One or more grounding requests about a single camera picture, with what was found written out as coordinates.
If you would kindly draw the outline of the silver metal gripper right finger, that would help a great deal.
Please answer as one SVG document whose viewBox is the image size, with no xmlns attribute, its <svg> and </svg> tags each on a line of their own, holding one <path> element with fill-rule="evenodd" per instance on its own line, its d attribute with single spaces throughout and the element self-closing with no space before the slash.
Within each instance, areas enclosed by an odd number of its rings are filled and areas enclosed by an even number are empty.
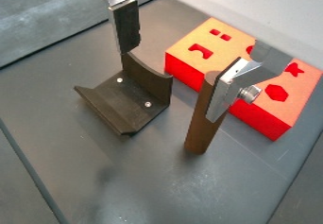
<svg viewBox="0 0 323 224">
<path fill-rule="evenodd" d="M 251 60 L 236 58 L 219 74 L 205 113 L 212 123 L 219 120 L 239 95 L 248 101 L 258 97 L 259 93 L 248 92 L 247 89 L 278 77 L 292 60 L 291 55 L 259 40 L 255 41 L 250 57 Z"/>
</svg>

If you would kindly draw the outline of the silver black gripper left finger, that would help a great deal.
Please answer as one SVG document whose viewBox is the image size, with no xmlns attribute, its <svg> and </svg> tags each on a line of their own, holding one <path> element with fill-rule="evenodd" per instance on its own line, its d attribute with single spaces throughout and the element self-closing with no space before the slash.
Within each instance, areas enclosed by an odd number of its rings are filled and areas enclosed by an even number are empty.
<svg viewBox="0 0 323 224">
<path fill-rule="evenodd" d="M 139 6 L 136 0 L 104 0 L 108 19 L 113 24 L 121 54 L 129 52 L 140 43 Z"/>
</svg>

